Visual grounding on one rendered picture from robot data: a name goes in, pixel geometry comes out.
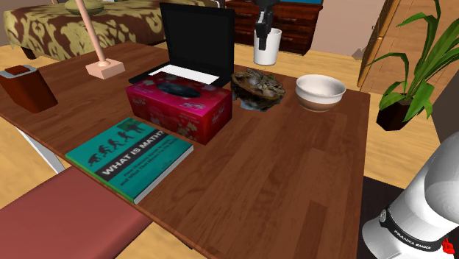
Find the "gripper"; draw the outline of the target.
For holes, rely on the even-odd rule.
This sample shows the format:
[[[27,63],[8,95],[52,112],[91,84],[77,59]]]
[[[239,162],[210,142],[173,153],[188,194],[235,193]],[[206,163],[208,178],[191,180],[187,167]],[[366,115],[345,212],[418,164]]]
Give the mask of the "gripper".
[[[256,36],[258,38],[258,49],[266,49],[266,41],[272,27],[273,6],[279,0],[257,0],[259,6],[259,17],[255,22]]]

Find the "white cup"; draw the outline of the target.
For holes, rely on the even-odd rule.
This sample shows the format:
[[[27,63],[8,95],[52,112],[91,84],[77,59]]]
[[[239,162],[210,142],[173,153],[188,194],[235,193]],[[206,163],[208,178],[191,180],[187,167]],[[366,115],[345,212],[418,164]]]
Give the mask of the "white cup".
[[[266,39],[266,49],[259,50],[259,37],[254,31],[254,63],[258,65],[274,65],[277,61],[282,31],[272,28]]]

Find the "dark wooden dresser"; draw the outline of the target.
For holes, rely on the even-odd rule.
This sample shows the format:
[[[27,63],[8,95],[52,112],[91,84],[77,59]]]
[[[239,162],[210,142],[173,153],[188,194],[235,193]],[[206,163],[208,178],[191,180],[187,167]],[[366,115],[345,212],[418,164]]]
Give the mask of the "dark wooden dresser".
[[[252,0],[230,0],[235,11],[235,42],[252,46],[259,7]],[[272,26],[282,31],[280,50],[304,55],[310,49],[323,0],[280,0],[273,6]]]

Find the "brown shell-shaped dish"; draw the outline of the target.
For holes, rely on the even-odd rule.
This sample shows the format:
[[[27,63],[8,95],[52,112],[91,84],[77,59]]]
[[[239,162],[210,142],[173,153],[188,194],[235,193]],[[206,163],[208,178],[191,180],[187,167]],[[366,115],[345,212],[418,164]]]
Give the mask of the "brown shell-shaped dish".
[[[283,84],[273,74],[264,74],[252,68],[232,74],[232,99],[240,99],[241,107],[247,110],[266,112],[279,104],[285,95]]]

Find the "white and brown bowl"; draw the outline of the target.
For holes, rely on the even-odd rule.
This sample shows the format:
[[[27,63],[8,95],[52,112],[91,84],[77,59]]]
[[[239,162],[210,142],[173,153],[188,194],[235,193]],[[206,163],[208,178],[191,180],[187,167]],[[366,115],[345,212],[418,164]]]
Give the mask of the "white and brown bowl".
[[[304,109],[324,112],[339,103],[346,92],[346,86],[329,76],[308,74],[296,80],[295,92]]]

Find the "pink tissue box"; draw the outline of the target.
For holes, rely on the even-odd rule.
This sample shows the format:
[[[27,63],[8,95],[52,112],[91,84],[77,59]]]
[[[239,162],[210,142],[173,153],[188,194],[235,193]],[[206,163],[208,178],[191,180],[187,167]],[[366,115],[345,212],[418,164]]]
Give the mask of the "pink tissue box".
[[[159,72],[126,88],[135,116],[207,144],[232,118],[232,92]]]

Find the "wooden door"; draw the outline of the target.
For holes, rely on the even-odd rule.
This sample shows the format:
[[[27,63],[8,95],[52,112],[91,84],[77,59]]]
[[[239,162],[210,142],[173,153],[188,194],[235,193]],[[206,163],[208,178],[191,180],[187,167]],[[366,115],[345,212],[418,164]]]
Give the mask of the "wooden door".
[[[394,17],[400,1],[401,0],[385,0],[384,5],[382,6],[380,15],[372,29],[372,34],[363,53],[359,78],[357,81],[357,86],[359,87],[360,91],[369,92],[369,90],[364,89],[363,84],[371,68],[370,63],[375,59],[377,55],[377,52],[381,46],[383,38],[385,37],[385,34],[389,28],[389,25]]]

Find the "brown wooden desk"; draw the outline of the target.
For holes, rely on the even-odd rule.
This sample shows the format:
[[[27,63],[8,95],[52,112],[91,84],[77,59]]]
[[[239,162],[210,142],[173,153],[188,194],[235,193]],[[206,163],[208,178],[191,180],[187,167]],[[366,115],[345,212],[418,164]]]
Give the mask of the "brown wooden desk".
[[[104,53],[125,72],[90,76],[94,53],[44,66],[57,105],[30,113],[0,87],[0,116],[59,156],[131,116],[129,79],[168,52],[126,42]],[[265,113],[235,104],[137,209],[210,259],[356,259],[370,96],[347,91],[314,113],[299,105],[293,77],[279,81],[280,104]]]

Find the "green plant in dark pot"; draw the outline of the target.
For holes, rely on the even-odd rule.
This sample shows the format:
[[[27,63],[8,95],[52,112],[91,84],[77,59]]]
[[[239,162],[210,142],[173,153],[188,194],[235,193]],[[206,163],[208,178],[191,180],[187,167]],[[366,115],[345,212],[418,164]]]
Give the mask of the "green plant in dark pot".
[[[374,60],[377,62],[387,57],[399,57],[404,63],[405,78],[390,85],[379,103],[377,123],[386,131],[400,130],[422,111],[430,116],[433,112],[430,97],[434,86],[428,80],[450,63],[459,60],[459,18],[456,18],[436,40],[441,6],[440,0],[433,1],[437,16],[420,12],[399,24],[404,26],[421,19],[427,22],[426,39],[419,61],[413,71],[413,79],[408,80],[409,59],[405,53],[389,52]]]

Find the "pink desk lamp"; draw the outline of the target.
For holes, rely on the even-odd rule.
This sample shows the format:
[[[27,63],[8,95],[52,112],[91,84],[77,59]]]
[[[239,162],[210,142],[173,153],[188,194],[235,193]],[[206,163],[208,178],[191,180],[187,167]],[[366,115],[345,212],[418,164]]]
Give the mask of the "pink desk lamp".
[[[85,8],[85,4],[83,0],[75,0],[80,15],[82,16],[82,20],[85,24],[86,30],[91,39],[91,43],[95,49],[96,55],[99,59],[98,62],[91,63],[86,65],[87,72],[94,77],[99,79],[108,79],[113,77],[117,74],[120,74],[125,71],[124,64],[117,60],[107,59],[102,51],[102,48],[99,44],[99,39],[95,33],[93,25],[91,23],[90,16],[88,11]]]

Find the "olive green pillow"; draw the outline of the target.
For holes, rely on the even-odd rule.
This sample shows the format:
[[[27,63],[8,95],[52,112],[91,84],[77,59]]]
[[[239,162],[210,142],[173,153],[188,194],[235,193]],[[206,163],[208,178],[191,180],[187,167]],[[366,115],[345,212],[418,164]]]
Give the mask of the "olive green pillow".
[[[95,15],[104,10],[104,5],[97,0],[83,0],[85,5],[85,9],[87,10],[89,15]],[[79,15],[80,11],[77,5],[77,0],[67,0],[64,5],[65,9],[69,11],[71,14]]]

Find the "teal book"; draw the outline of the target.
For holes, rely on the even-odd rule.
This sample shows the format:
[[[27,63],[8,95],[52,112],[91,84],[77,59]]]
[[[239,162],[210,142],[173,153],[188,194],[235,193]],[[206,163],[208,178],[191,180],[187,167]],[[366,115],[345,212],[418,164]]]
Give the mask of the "teal book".
[[[138,204],[192,151],[192,144],[126,118],[65,156]]]

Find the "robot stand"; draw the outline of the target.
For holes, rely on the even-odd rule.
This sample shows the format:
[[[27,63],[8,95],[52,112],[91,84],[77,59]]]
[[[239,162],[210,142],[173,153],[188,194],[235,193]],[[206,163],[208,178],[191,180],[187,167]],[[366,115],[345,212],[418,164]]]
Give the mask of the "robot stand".
[[[402,188],[394,185],[370,177],[363,178],[356,259],[376,259],[363,241],[362,227],[367,221],[377,217],[382,209],[391,204],[402,192]]]

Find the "bed with brown patterned cover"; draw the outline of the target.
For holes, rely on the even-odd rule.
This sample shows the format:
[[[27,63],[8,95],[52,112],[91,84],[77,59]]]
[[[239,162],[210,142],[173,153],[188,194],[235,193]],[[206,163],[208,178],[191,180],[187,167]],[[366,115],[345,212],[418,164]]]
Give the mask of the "bed with brown patterned cover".
[[[154,45],[166,39],[161,2],[218,7],[215,0],[97,0],[104,9],[90,17],[103,48],[131,41]],[[12,47],[20,46],[55,60],[66,60],[94,51],[79,15],[64,4],[21,7],[3,13],[4,28]]]

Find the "red-brown bin with grey rim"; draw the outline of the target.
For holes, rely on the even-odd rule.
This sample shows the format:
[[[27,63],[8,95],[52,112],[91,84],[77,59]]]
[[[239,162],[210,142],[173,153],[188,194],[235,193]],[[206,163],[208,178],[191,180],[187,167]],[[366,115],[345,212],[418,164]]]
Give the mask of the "red-brown bin with grey rim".
[[[39,70],[17,65],[0,71],[0,85],[10,98],[31,113],[39,113],[58,104]]]

